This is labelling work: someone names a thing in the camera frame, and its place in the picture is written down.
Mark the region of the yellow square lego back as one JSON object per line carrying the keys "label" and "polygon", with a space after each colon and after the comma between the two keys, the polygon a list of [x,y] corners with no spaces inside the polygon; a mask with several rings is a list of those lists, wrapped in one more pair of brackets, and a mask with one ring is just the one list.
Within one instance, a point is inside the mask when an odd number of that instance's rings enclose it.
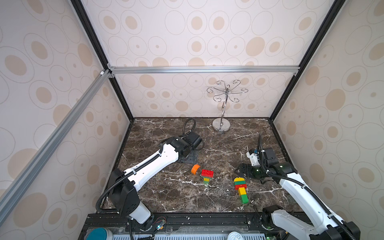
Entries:
{"label": "yellow square lego back", "polygon": [[234,179],[234,182],[244,182],[244,181],[245,179],[240,177]]}

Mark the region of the orange round lego piece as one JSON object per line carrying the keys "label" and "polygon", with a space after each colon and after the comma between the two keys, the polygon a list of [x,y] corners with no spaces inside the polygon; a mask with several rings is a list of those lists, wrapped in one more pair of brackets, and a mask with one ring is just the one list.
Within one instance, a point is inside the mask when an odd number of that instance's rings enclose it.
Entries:
{"label": "orange round lego piece", "polygon": [[192,167],[192,169],[191,169],[191,173],[192,173],[193,175],[196,175],[196,174],[197,174],[197,171],[199,170],[200,167],[201,167],[200,165],[195,164],[195,165]]}

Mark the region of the green long lego back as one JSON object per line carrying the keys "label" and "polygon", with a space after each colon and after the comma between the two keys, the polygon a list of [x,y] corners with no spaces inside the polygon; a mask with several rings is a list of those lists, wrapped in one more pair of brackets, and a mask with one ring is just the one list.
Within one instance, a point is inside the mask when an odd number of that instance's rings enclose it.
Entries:
{"label": "green long lego back", "polygon": [[237,185],[246,185],[246,182],[245,181],[237,181],[237,182],[234,182],[234,185],[237,186]]}

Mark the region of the green square lego front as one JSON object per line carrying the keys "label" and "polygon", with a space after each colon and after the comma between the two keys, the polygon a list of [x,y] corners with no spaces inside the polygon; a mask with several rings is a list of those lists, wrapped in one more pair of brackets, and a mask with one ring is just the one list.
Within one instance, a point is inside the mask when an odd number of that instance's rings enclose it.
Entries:
{"label": "green square lego front", "polygon": [[242,204],[245,205],[245,204],[249,203],[249,198],[248,198],[248,196],[246,194],[240,195],[240,197],[241,197]]}

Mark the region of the red long lego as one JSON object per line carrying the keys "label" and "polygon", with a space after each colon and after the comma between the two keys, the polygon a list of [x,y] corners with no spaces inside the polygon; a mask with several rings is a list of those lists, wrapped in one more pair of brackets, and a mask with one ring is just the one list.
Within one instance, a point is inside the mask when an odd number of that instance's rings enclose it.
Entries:
{"label": "red long lego", "polygon": [[247,185],[246,184],[241,184],[241,185],[235,185],[235,190],[238,190],[240,188],[244,188],[246,189],[247,188]]}
{"label": "red long lego", "polygon": [[210,170],[202,170],[201,176],[203,178],[212,179],[214,177],[214,172]]}

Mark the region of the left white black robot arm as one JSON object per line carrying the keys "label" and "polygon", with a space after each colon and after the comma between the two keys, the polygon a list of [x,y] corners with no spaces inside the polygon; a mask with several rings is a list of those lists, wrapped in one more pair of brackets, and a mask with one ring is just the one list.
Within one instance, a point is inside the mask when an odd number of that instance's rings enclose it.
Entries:
{"label": "left white black robot arm", "polygon": [[106,190],[97,200],[97,213],[116,213],[141,225],[151,224],[153,214],[140,200],[138,191],[148,180],[175,162],[197,163],[197,152],[202,149],[200,146],[203,145],[203,140],[194,132],[195,127],[196,120],[187,119],[182,134],[163,140],[154,154],[124,171],[114,170]]}

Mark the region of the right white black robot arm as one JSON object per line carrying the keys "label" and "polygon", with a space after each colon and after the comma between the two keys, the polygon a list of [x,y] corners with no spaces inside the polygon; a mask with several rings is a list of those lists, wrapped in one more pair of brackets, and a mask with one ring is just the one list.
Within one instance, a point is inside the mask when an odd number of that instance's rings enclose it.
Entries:
{"label": "right white black robot arm", "polygon": [[278,161],[272,148],[264,148],[262,138],[258,146],[247,152],[249,164],[240,164],[236,169],[238,177],[234,186],[243,204],[249,199],[246,194],[246,178],[262,181],[272,179],[296,201],[310,220],[306,223],[278,205],[263,208],[260,222],[262,227],[271,231],[280,228],[298,240],[358,240],[361,236],[359,227],[354,222],[346,222],[331,210],[305,183],[294,166]]}

